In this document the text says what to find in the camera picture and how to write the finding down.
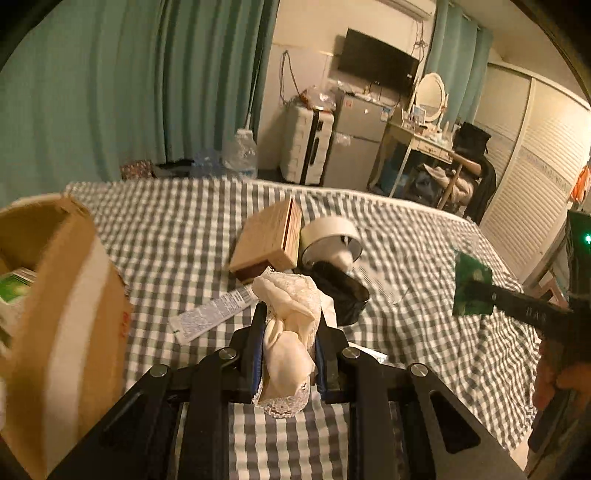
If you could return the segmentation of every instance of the gingham bed sheet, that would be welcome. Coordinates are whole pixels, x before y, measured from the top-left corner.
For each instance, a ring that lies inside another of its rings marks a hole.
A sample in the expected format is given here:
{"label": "gingham bed sheet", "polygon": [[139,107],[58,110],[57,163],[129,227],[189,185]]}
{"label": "gingham bed sheet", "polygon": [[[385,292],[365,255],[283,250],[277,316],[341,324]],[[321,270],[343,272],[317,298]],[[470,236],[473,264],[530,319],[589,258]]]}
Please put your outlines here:
{"label": "gingham bed sheet", "polygon": [[[452,317],[455,250],[489,265],[496,285],[520,289],[476,225],[364,193],[226,178],[73,183],[66,191],[91,211],[129,288],[127,388],[154,364],[196,364],[250,324],[254,309],[181,346],[167,319],[234,289],[227,266],[242,224],[293,195],[306,223],[326,215],[352,220],[364,244],[360,260],[402,292],[391,303],[369,286],[359,321],[343,328],[350,341],[387,353],[399,367],[428,365],[507,449],[530,427],[533,330],[497,310]],[[356,268],[352,275],[359,275]],[[231,411],[232,479],[346,478],[347,405],[324,405],[313,388],[308,406],[291,419],[273,419],[252,405]]]}

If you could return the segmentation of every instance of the plastic bag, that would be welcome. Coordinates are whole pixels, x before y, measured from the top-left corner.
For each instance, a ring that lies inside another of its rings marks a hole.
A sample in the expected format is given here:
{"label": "plastic bag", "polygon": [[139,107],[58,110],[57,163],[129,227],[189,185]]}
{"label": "plastic bag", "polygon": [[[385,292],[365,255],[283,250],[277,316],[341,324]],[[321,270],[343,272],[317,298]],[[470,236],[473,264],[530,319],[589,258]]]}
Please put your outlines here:
{"label": "plastic bag", "polygon": [[337,145],[341,145],[343,147],[350,147],[351,146],[351,137],[350,137],[350,135],[335,133],[335,143]]}
{"label": "plastic bag", "polygon": [[332,297],[335,304],[336,324],[353,325],[369,300],[369,290],[360,282],[328,262],[316,262],[312,268],[301,268],[320,291]]}
{"label": "plastic bag", "polygon": [[336,110],[335,96],[332,92],[322,91],[314,86],[307,88],[301,94],[302,100],[309,109],[334,112]]}
{"label": "plastic bag", "polygon": [[237,172],[241,177],[255,179],[258,156],[252,131],[239,128],[232,141],[223,146],[222,160],[226,168]]}

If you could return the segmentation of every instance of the mini fridge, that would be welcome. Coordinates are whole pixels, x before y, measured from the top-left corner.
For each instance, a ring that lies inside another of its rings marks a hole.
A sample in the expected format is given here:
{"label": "mini fridge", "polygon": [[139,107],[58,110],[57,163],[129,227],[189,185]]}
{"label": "mini fridge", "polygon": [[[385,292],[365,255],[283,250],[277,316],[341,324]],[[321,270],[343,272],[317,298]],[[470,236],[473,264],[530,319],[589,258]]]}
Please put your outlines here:
{"label": "mini fridge", "polygon": [[389,113],[387,106],[339,91],[324,187],[367,190]]}

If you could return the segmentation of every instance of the television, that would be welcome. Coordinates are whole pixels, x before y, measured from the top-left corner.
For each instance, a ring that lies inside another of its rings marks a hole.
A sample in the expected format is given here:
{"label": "television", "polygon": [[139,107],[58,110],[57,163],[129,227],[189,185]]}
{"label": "television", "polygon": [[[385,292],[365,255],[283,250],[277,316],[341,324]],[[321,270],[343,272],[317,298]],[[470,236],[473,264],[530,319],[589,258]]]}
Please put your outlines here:
{"label": "television", "polygon": [[408,97],[413,91],[418,60],[392,45],[350,28],[338,69]]}

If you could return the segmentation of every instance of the human hand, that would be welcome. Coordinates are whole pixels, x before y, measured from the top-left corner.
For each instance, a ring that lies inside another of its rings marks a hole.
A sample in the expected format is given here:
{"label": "human hand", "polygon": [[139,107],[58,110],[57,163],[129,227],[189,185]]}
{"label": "human hand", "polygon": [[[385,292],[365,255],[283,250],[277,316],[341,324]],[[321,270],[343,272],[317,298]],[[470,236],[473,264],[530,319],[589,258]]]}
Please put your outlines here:
{"label": "human hand", "polygon": [[556,387],[564,390],[576,390],[579,395],[575,401],[576,411],[582,412],[591,398],[591,364],[577,363],[557,374],[548,362],[548,343],[540,344],[540,361],[534,384],[534,407],[544,410],[556,393]]}

